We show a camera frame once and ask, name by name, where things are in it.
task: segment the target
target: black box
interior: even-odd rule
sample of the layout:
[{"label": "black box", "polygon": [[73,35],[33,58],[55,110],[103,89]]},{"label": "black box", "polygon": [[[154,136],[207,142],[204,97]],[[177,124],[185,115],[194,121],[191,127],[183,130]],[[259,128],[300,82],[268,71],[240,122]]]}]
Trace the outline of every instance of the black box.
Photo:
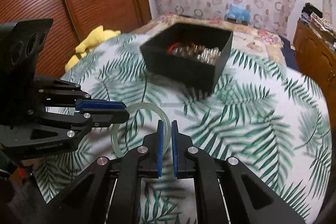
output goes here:
[{"label": "black box", "polygon": [[[232,37],[233,32],[230,30],[176,23],[152,37],[140,49],[148,71],[211,94],[230,56]],[[194,58],[168,53],[168,48],[177,42],[192,42],[206,48],[218,47],[221,54],[215,65],[210,65]]]}]

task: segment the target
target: dark blue fabric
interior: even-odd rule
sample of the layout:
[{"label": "dark blue fabric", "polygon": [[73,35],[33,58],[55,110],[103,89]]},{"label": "dark blue fabric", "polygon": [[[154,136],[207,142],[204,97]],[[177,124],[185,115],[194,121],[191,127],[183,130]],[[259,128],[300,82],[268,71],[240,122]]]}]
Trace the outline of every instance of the dark blue fabric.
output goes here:
[{"label": "dark blue fabric", "polygon": [[291,50],[291,43],[289,42],[289,40],[282,37],[281,35],[280,35],[280,38],[283,42],[283,48],[281,49],[281,51],[282,51],[283,56],[285,57],[287,67],[299,72],[300,70],[296,63],[294,53]]}]

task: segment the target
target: yellow plush toy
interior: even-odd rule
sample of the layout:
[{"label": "yellow plush toy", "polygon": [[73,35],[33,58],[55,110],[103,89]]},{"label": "yellow plush toy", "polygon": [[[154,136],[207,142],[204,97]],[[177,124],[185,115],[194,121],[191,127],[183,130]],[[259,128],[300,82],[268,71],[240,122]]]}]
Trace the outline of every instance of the yellow plush toy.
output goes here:
[{"label": "yellow plush toy", "polygon": [[103,26],[99,26],[92,30],[90,34],[85,38],[77,47],[76,54],[74,54],[69,62],[65,65],[65,71],[70,70],[78,61],[84,58],[88,52],[91,52],[103,41],[120,35],[120,31],[104,30]]}]

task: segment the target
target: leaf pattern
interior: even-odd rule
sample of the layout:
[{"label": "leaf pattern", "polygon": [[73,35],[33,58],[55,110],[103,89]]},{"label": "leaf pattern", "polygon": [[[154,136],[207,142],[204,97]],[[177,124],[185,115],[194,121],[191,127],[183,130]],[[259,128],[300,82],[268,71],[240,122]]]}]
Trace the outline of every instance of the leaf pattern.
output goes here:
[{"label": "leaf pattern", "polygon": [[[266,58],[232,49],[213,94],[203,94],[149,73],[139,50],[147,38],[113,37],[63,79],[80,83],[92,98],[159,106],[171,120],[178,120],[179,131],[190,135],[194,145],[223,160],[238,157],[312,223],[326,191],[331,157],[327,107],[316,83]],[[48,111],[73,115],[75,110]],[[151,133],[149,127],[156,125],[149,110],[131,113],[118,133],[121,150],[140,145],[144,134]],[[93,131],[78,151],[41,160],[35,175],[46,201],[79,175],[94,155],[110,152],[100,141],[108,132]],[[162,178],[142,180],[140,223],[197,223],[196,205],[190,206],[192,183],[176,180],[171,165],[169,150]]]}]

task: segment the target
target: blue gripper pad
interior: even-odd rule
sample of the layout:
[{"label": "blue gripper pad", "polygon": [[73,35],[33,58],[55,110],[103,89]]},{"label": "blue gripper pad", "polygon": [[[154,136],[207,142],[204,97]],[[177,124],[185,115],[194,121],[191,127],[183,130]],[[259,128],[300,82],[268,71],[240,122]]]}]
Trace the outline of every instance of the blue gripper pad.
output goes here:
[{"label": "blue gripper pad", "polygon": [[177,177],[177,147],[176,147],[176,132],[174,123],[171,123],[171,146],[173,152],[173,169],[174,176]]},{"label": "blue gripper pad", "polygon": [[162,165],[163,165],[163,141],[164,141],[163,122],[161,122],[160,131],[158,133],[160,134],[160,136],[159,136],[159,150],[157,154],[157,173],[159,177],[161,177],[162,176]]},{"label": "blue gripper pad", "polygon": [[125,109],[126,105],[122,102],[95,102],[95,101],[83,101],[79,105],[76,105],[76,110],[81,111],[83,108],[91,109]]}]

